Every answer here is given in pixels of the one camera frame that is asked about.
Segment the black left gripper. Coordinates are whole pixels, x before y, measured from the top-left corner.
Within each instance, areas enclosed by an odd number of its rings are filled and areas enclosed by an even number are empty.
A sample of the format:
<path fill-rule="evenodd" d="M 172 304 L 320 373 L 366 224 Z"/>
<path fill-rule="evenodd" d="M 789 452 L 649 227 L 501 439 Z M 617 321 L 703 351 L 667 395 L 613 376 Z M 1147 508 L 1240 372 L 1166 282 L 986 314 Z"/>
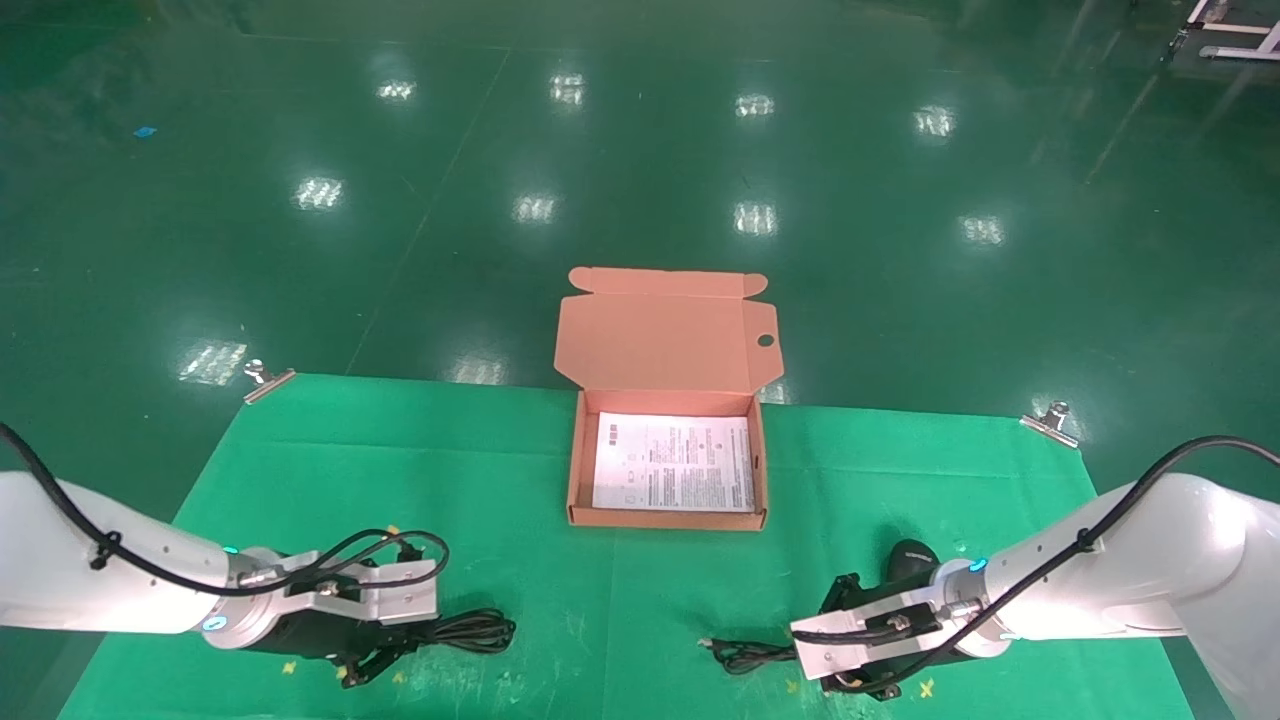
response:
<path fill-rule="evenodd" d="M 440 616 L 429 614 L 406 623 L 357 620 L 317 610 L 285 615 L 262 638 L 262 652 L 297 659 L 329 659 L 344 671 L 343 691 L 366 685 L 415 653 L 422 642 L 410 638 Z"/>

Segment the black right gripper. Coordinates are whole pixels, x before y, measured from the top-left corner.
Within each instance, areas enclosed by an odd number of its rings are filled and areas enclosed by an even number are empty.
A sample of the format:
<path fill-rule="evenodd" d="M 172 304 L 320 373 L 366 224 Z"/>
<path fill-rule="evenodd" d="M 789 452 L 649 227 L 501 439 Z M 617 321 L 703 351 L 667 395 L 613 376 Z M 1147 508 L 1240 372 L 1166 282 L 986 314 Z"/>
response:
<path fill-rule="evenodd" d="M 991 656 L 991 624 L 969 625 L 989 605 L 982 568 L 915 568 L 864 587 L 836 577 L 818 614 L 818 682 L 824 692 L 901 696 L 929 667 Z"/>

